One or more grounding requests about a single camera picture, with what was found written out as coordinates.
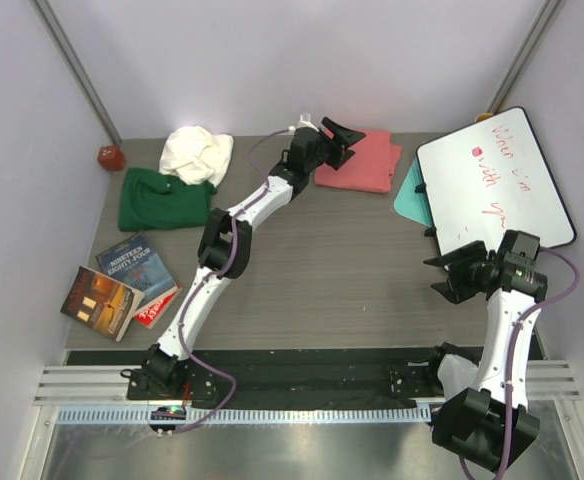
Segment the white whiteboard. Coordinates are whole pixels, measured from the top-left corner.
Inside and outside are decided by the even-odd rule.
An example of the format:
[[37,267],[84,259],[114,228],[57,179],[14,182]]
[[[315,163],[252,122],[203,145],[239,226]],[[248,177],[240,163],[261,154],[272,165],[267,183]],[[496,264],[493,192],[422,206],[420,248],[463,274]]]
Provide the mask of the white whiteboard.
[[509,108],[416,151],[440,254],[473,241],[498,248],[508,230],[557,248],[577,238],[526,110]]

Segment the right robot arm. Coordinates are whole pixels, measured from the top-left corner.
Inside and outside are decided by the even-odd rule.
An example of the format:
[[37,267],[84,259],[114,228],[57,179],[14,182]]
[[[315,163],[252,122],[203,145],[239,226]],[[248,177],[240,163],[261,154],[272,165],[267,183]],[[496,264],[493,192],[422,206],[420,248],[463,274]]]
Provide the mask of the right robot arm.
[[536,271],[538,237],[508,230],[499,247],[473,241],[427,265],[447,273],[432,288],[458,305],[486,297],[488,330],[481,357],[443,343],[423,371],[429,391],[445,401],[432,417],[432,441],[502,478],[531,445],[540,421],[528,411],[526,371],[534,325],[548,281]]

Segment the white t shirt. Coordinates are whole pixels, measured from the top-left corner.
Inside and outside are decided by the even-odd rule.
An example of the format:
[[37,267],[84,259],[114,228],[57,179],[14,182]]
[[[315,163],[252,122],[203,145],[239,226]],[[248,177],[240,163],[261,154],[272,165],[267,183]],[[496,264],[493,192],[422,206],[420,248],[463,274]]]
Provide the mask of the white t shirt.
[[201,126],[181,127],[167,137],[158,171],[187,185],[218,187],[227,173],[233,146],[230,135],[212,134]]

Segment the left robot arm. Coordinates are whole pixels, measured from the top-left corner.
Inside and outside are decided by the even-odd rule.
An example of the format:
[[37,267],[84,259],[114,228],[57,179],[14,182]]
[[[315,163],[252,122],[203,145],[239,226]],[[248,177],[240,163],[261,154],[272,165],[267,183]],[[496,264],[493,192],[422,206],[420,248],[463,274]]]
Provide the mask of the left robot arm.
[[326,165],[340,169],[354,156],[353,147],[366,134],[325,117],[319,127],[302,116],[288,148],[246,199],[208,217],[198,247],[198,268],[191,287],[164,333],[147,351],[139,370],[130,378],[165,399],[184,389],[186,362],[194,358],[199,332],[213,306],[230,283],[246,270],[254,231],[280,208],[291,203],[309,184],[311,174]]

